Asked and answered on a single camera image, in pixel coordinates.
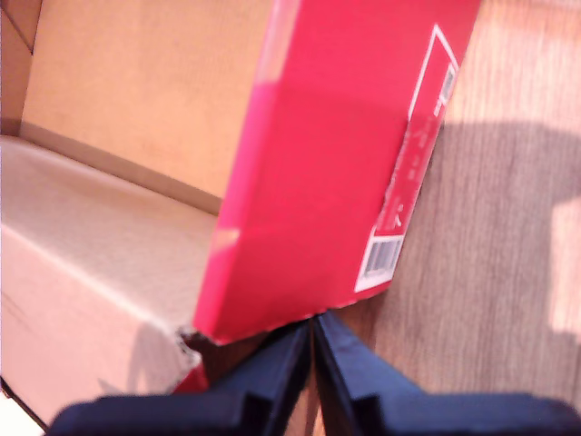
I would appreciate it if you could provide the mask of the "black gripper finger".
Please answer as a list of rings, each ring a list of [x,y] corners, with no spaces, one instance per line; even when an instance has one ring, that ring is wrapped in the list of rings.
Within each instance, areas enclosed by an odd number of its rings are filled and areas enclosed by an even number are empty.
[[[260,347],[212,386],[231,401],[219,435],[282,435],[310,373],[310,323],[271,332]]]
[[[312,324],[315,372],[328,435],[388,435],[385,403],[420,395],[413,381],[376,355],[337,315]]]

